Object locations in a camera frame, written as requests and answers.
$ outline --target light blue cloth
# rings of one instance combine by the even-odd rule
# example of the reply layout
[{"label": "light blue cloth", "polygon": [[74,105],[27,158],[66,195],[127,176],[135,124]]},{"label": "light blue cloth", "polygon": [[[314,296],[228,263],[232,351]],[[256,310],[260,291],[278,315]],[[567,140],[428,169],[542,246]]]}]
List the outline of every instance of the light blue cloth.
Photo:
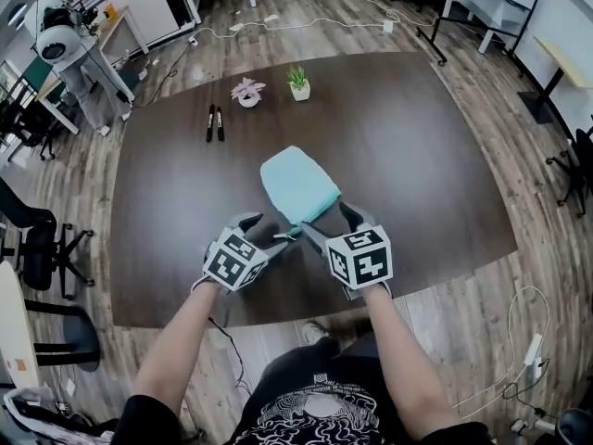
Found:
[{"label": "light blue cloth", "polygon": [[259,170],[271,203],[300,232],[302,222],[312,223],[330,209],[340,190],[315,160],[290,146],[261,165]]}]

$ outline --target graphic print t-shirt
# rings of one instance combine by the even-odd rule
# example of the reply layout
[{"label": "graphic print t-shirt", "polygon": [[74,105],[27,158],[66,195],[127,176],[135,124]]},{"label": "graphic print t-shirt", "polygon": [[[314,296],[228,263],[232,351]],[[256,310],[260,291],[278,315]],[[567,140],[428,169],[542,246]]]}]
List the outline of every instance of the graphic print t-shirt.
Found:
[{"label": "graphic print t-shirt", "polygon": [[[131,397],[111,442],[114,445],[181,442],[179,421],[158,400]],[[265,376],[243,410],[229,444],[415,443],[391,401],[379,361],[344,357],[299,364]],[[437,430],[422,445],[490,445],[487,427],[463,424]]]}]

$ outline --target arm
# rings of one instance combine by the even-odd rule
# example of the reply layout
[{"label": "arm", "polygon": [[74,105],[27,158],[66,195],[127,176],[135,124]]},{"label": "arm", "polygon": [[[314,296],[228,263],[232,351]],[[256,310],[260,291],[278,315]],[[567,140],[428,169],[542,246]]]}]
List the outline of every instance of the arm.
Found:
[{"label": "arm", "polygon": [[177,311],[146,355],[133,387],[179,415],[210,310],[221,286],[206,282]]},{"label": "arm", "polygon": [[379,347],[387,390],[404,427],[415,440],[460,422],[438,372],[382,286],[362,290]]}]

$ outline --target chair leg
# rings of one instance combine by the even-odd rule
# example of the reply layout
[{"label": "chair leg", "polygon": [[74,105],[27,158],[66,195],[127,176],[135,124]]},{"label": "chair leg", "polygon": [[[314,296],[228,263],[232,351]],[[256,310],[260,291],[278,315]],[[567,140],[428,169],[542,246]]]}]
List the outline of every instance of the chair leg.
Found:
[{"label": "chair leg", "polygon": [[65,264],[66,268],[71,271],[72,273],[74,273],[74,275],[78,278],[80,278],[81,280],[83,280],[83,282],[88,285],[88,286],[93,286],[95,284],[95,280],[93,280],[92,278],[88,278],[85,277],[84,275],[82,275],[79,270],[74,267],[74,265],[72,264],[72,262],[67,261]]}]

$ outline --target sneaker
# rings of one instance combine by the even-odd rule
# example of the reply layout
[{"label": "sneaker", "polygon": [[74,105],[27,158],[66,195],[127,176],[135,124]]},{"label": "sneaker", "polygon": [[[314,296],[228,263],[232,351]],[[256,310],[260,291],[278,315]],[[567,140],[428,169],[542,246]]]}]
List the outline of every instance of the sneaker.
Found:
[{"label": "sneaker", "polygon": [[315,322],[306,322],[303,324],[300,333],[308,345],[314,345],[323,337],[330,336],[325,329]]},{"label": "sneaker", "polygon": [[99,127],[97,131],[104,137],[107,137],[109,135],[109,132],[111,132],[111,127],[109,127],[108,125],[104,125],[103,127]]}]

